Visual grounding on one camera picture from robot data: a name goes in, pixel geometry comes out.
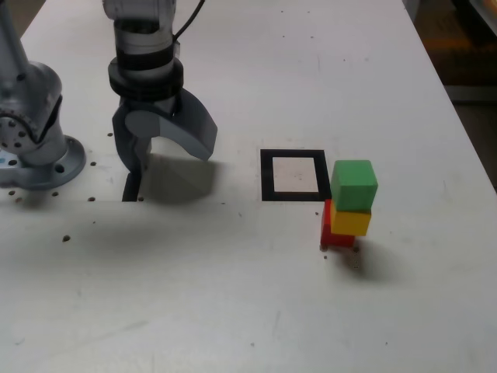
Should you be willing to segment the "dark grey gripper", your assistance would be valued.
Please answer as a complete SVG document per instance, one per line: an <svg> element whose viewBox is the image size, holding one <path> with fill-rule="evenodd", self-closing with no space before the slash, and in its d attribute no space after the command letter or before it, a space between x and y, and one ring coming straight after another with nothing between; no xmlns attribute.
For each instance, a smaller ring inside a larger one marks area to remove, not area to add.
<svg viewBox="0 0 497 373"><path fill-rule="evenodd" d="M150 100L121 96L113 115L117 153L130 173L148 167L151 138L168 138L191 156L207 161L214 152L217 125L206 107L189 91L177 96Z"/></svg>

